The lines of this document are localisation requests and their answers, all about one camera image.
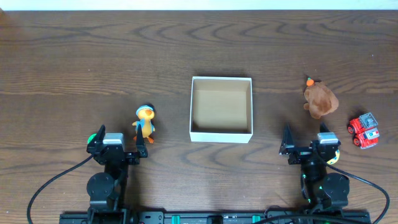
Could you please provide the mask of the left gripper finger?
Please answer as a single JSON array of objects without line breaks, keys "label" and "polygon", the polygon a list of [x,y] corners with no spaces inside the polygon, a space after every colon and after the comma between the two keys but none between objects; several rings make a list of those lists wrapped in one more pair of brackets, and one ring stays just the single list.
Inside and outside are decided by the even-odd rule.
[{"label": "left gripper finger", "polygon": [[146,153],[146,145],[142,135],[141,126],[137,126],[136,148],[139,153]]},{"label": "left gripper finger", "polygon": [[93,145],[97,146],[97,145],[101,145],[103,143],[103,139],[105,136],[105,125],[101,125],[100,129],[98,130],[98,132],[95,134],[95,136],[93,137]]}]

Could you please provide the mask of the brown plush toy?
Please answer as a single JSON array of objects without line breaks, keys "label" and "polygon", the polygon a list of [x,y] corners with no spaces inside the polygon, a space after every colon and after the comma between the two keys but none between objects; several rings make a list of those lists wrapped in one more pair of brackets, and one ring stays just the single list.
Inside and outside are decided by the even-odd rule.
[{"label": "brown plush toy", "polygon": [[323,82],[307,78],[306,85],[303,95],[307,102],[303,108],[309,111],[312,118],[320,119],[337,110],[339,101]]}]

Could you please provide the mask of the yellow duck toy blue hat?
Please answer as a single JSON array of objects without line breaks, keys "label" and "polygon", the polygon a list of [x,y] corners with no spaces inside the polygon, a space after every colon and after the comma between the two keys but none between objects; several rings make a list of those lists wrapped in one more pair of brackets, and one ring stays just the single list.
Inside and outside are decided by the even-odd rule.
[{"label": "yellow duck toy blue hat", "polygon": [[135,127],[136,132],[138,132],[138,127],[141,127],[142,137],[147,138],[147,140],[152,144],[154,140],[151,138],[151,134],[155,131],[155,127],[152,124],[152,119],[155,116],[155,111],[153,107],[149,105],[142,105],[136,111],[136,116],[139,121],[132,123]]}]

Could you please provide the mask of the red toy fire truck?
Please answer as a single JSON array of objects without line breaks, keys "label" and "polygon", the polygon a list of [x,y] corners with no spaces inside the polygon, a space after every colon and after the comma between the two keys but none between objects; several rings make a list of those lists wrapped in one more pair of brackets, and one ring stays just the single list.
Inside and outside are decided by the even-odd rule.
[{"label": "red toy fire truck", "polygon": [[379,142],[378,122],[372,113],[362,114],[352,119],[347,127],[348,132],[353,136],[353,144],[361,149],[373,147]]}]

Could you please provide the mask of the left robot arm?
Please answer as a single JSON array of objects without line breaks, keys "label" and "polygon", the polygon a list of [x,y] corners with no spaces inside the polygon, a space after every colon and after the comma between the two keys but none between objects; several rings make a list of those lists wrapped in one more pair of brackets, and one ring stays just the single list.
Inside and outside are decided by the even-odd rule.
[{"label": "left robot arm", "polygon": [[135,152],[124,150],[122,133],[107,133],[104,125],[88,139],[86,151],[104,166],[93,175],[86,186],[90,196],[87,223],[135,223],[136,216],[124,207],[128,168],[148,157],[141,125],[137,128]]}]

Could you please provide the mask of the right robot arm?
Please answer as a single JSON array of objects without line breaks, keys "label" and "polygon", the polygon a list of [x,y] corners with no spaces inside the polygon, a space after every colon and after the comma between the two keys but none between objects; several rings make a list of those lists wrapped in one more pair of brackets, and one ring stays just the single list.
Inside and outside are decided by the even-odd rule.
[{"label": "right robot arm", "polygon": [[317,138],[306,147],[296,146],[290,127],[284,128],[280,155],[288,155],[288,164],[301,167],[301,191],[309,206],[307,213],[334,212],[348,204],[349,178],[328,173],[330,160],[336,159],[340,140],[322,124]]}]

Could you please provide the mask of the green ridged disc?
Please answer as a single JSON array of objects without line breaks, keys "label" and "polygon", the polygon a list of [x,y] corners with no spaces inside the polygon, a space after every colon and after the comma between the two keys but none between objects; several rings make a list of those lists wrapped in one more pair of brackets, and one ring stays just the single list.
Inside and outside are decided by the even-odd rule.
[{"label": "green ridged disc", "polygon": [[88,138],[87,144],[89,144],[89,143],[94,139],[95,136],[96,136],[96,134],[92,134],[92,135]]}]

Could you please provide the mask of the yellow ball blue letters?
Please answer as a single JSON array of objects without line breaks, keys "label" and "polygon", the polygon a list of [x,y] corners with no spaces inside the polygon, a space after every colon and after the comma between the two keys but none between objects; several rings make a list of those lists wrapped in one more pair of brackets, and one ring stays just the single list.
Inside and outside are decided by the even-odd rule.
[{"label": "yellow ball blue letters", "polygon": [[335,156],[332,159],[330,159],[329,161],[327,161],[327,164],[333,165],[338,162],[339,158],[340,158],[340,151],[336,150]]}]

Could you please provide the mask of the white cardboard box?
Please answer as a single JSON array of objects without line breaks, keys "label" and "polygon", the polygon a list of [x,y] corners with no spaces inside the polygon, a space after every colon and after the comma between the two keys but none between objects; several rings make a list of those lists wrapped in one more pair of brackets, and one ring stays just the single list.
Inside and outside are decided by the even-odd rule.
[{"label": "white cardboard box", "polygon": [[193,77],[190,140],[246,144],[253,135],[252,79]]}]

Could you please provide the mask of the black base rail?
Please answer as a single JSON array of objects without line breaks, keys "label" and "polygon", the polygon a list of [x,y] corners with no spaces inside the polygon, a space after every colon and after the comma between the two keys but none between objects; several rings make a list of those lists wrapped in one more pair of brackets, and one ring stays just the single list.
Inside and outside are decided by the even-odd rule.
[{"label": "black base rail", "polygon": [[[61,224],[229,224],[229,223],[257,223],[270,218],[271,223],[332,223],[331,220],[311,220],[299,218],[305,212],[288,208],[270,207],[264,212],[163,212],[141,211],[135,212],[126,208],[117,212],[65,212],[60,215]],[[293,218],[282,217],[295,215]]]}]

